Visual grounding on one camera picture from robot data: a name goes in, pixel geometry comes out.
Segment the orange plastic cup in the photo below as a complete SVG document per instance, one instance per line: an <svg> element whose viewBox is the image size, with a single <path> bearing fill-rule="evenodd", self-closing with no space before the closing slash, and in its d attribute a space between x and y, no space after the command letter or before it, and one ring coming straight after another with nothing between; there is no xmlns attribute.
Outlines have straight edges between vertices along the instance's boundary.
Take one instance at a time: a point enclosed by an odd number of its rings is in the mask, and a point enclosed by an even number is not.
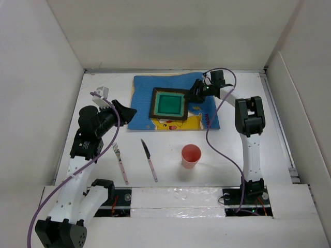
<svg viewBox="0 0 331 248"><path fill-rule="evenodd" d="M192 169L201 158L201 149L194 144L188 144L182 148L182 166L186 169Z"/></svg>

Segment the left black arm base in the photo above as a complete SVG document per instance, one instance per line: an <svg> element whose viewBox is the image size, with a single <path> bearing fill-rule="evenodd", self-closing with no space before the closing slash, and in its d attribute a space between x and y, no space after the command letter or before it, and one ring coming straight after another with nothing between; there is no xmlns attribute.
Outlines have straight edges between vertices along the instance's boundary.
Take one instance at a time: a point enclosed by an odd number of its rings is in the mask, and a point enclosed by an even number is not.
<svg viewBox="0 0 331 248"><path fill-rule="evenodd" d="M132 188L116 188L114 197L97 210L94 217L130 217Z"/></svg>

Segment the fork with pink handle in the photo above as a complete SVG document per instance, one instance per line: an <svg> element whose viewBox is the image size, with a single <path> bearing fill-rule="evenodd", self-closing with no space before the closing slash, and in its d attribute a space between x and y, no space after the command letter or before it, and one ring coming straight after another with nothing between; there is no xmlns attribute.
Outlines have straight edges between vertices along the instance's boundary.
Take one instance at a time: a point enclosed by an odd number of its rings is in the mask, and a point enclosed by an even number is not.
<svg viewBox="0 0 331 248"><path fill-rule="evenodd" d="M119 147L118 147L117 143L114 143L112 147L113 147L114 153L115 153L115 155L117 157L118 164L119 164L119 167L120 167L120 170L121 170L121 173L122 173L122 177L124 179L124 182L125 182L126 185L128 185L129 184L129 181L128 181L128 178L127 178L127 174L125 172L124 165L122 163L121 152L119 150Z"/></svg>

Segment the knife with pink handle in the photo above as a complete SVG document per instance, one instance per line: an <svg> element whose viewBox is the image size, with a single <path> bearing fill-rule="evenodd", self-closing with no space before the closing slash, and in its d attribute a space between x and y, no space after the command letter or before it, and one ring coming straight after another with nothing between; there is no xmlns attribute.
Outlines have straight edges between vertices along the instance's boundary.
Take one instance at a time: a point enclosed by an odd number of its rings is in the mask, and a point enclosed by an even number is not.
<svg viewBox="0 0 331 248"><path fill-rule="evenodd" d="M149 166L150 166L150 169L151 169L151 172L152 172L154 181L155 182L158 182L158 177L157 177L156 171L154 169L153 163L151 161L151 154L150 154L150 152L148 150L148 147L147 147L145 141L143 141L142 139L141 139L141 143L143 145L143 148L144 148L144 151L145 151L145 154L146 154L146 157L147 157L147 160L148 160L148 163L149 163Z"/></svg>

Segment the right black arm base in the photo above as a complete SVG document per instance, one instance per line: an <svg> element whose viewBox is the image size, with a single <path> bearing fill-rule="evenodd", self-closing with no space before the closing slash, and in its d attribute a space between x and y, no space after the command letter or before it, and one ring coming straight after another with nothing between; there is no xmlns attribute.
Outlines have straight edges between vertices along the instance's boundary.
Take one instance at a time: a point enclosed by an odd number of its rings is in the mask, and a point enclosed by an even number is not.
<svg viewBox="0 0 331 248"><path fill-rule="evenodd" d="M273 216L267 188L258 196L245 196L240 210L237 211L242 200L239 188L225 188L222 190L218 203L224 206L226 217L242 216Z"/></svg>

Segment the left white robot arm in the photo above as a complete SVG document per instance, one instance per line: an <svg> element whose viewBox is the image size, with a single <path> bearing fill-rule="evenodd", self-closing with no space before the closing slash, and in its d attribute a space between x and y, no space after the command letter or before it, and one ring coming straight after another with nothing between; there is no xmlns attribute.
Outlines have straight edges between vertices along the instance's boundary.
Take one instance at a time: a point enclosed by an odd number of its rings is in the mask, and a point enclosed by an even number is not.
<svg viewBox="0 0 331 248"><path fill-rule="evenodd" d="M113 181L97 179L88 186L88 178L107 151L102 137L112 127L129 124L136 112L117 100L106 99L97 107L89 105L79 111L66 179L55 189L59 192L57 201L46 219L33 218L29 227L28 234L35 231L44 247L83 247L89 221L102 204L114 202Z"/></svg>

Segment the blue Pikachu placemat cloth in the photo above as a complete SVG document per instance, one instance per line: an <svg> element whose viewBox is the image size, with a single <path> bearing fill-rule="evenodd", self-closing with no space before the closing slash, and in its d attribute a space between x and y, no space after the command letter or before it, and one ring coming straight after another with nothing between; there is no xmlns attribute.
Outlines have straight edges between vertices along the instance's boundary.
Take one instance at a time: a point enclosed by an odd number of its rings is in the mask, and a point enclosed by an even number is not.
<svg viewBox="0 0 331 248"><path fill-rule="evenodd" d="M132 121L129 123L130 130L202 130L211 126L219 129L220 124L216 117L212 116L216 110L213 97L206 97L203 103L188 104L187 120L169 120L160 118L150 118L149 110L152 103L154 88L178 88L189 90L195 80L201 79L201 72L193 72L180 75L154 76L136 75L133 78L131 108L137 110Z"/></svg>

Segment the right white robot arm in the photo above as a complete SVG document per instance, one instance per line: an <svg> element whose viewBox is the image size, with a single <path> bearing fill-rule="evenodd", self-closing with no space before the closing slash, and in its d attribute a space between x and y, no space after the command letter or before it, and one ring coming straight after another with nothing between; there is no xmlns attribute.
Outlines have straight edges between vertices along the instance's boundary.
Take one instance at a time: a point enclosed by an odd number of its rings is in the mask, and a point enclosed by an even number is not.
<svg viewBox="0 0 331 248"><path fill-rule="evenodd" d="M235 109L234 124L243 147L243 168L239 197L244 203L252 203L263 194L264 180L260 164L260 139L266 126L262 98L259 96L244 98L235 89L237 77L227 68L215 68L202 73L185 98L192 103L202 103L213 96L221 100L214 111L211 122L217 117L222 105L227 102Z"/></svg>

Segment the square green ceramic plate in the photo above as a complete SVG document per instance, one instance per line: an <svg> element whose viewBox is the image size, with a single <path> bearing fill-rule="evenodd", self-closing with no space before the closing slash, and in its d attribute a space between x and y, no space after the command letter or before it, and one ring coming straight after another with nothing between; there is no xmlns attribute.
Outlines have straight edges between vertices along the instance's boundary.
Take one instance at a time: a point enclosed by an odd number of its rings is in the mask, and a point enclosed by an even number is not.
<svg viewBox="0 0 331 248"><path fill-rule="evenodd" d="M188 99L186 89L155 87L152 93L149 118L187 120Z"/></svg>

